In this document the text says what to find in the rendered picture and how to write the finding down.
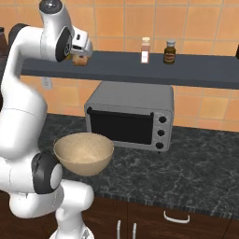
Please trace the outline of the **silver toaster oven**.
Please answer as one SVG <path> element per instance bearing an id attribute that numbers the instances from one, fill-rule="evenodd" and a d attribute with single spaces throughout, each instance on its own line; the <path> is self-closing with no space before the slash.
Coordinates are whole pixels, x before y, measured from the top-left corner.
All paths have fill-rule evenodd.
<path id="1" fill-rule="evenodd" d="M 170 85 L 102 82 L 93 92 L 84 106 L 87 130 L 91 131 L 90 116 L 87 108 L 93 110 L 149 115 L 154 113 L 152 141 L 150 145 L 113 141 L 123 148 L 138 148 L 164 152 L 169 149 L 174 122 L 174 91 Z M 166 117 L 165 123 L 159 117 Z M 158 130 L 164 130 L 164 136 L 158 136 Z M 156 143 L 163 143 L 162 149 Z"/>

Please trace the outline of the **dark wood wall cabinet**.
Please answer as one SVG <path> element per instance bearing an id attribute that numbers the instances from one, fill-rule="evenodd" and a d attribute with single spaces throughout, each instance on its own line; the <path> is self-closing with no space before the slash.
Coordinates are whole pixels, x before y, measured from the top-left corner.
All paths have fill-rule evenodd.
<path id="1" fill-rule="evenodd" d="M 8 56 L 8 44 L 5 36 L 5 28 L 0 27 L 0 63 L 4 62 Z"/>

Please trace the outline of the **dark wood cabinet door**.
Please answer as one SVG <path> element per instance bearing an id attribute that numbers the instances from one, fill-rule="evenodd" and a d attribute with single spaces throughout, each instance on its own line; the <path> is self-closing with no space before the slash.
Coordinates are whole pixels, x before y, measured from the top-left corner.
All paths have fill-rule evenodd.
<path id="1" fill-rule="evenodd" d="M 95 239 L 117 239 L 118 221 L 120 239 L 127 239 L 127 212 L 125 202 L 95 198 L 91 207 L 82 212 L 82 218 Z"/>

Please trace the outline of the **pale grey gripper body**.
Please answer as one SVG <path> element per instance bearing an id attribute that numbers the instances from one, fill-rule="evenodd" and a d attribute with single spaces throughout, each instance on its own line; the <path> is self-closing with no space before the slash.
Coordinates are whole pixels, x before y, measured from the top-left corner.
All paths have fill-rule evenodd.
<path id="1" fill-rule="evenodd" d="M 71 53 L 78 56 L 91 57 L 92 52 L 92 42 L 89 39 L 87 40 L 85 47 L 81 47 L 80 45 L 73 45 L 71 49 Z"/>

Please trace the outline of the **dark grey wall shelf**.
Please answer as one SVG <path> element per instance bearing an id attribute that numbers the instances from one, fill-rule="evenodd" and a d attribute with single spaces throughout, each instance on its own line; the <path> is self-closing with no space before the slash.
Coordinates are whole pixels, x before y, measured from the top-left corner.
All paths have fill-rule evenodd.
<path id="1" fill-rule="evenodd" d="M 230 56 L 178 54 L 173 64 L 165 64 L 161 54 L 152 53 L 149 62 L 143 64 L 136 52 L 95 51 L 85 66 L 75 66 L 69 60 L 61 63 L 27 60 L 21 72 L 36 77 L 239 90 L 239 59 Z"/>

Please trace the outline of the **dark wood drawer front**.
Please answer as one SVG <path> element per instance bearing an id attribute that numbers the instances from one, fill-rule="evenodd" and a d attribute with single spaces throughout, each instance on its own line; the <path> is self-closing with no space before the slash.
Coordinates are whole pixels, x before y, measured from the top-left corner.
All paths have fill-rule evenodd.
<path id="1" fill-rule="evenodd" d="M 187 219 L 190 216 L 190 223 L 167 221 L 163 211 L 170 218 Z M 223 239 L 230 221 L 153 205 L 128 203 L 128 236 L 133 233 L 134 223 L 137 224 L 136 239 Z"/>

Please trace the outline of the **black toaster oven door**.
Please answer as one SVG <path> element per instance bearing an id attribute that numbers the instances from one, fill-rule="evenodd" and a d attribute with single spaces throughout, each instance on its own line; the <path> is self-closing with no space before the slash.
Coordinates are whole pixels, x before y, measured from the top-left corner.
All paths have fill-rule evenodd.
<path id="1" fill-rule="evenodd" d="M 151 144 L 153 119 L 107 115 L 89 116 L 93 133 L 104 135 L 112 141 Z"/>

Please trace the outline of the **white wall outlet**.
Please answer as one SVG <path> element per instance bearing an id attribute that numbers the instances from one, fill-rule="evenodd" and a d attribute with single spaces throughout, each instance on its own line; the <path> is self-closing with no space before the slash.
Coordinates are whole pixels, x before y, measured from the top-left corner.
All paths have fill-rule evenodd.
<path id="1" fill-rule="evenodd" d="M 41 84 L 42 84 L 42 87 L 45 90 L 50 91 L 52 89 L 52 82 L 51 82 L 51 79 L 49 77 L 42 77 L 41 78 Z"/>

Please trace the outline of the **brown jar with grey lid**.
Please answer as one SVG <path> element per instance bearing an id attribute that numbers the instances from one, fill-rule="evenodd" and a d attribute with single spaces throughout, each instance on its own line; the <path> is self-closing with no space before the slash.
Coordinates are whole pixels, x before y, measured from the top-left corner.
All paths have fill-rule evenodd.
<path id="1" fill-rule="evenodd" d="M 168 40 L 166 42 L 166 48 L 164 49 L 163 62 L 168 64 L 173 64 L 176 59 L 176 42 L 173 40 Z"/>

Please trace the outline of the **tan round bowl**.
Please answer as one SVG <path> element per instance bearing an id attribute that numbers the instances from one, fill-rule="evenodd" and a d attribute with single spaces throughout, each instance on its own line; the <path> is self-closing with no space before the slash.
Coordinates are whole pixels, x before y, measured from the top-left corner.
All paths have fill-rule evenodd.
<path id="1" fill-rule="evenodd" d="M 100 134 L 75 133 L 57 140 L 53 151 L 67 170 L 80 176 L 94 176 L 108 166 L 114 144 Z"/>

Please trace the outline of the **spice bottle with white label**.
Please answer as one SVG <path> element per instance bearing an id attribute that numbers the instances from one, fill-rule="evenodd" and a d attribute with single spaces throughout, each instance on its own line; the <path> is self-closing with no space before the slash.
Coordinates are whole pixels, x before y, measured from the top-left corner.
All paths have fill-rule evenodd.
<path id="1" fill-rule="evenodd" d="M 141 46 L 141 63 L 149 63 L 149 51 L 150 51 L 150 38 L 142 38 Z"/>

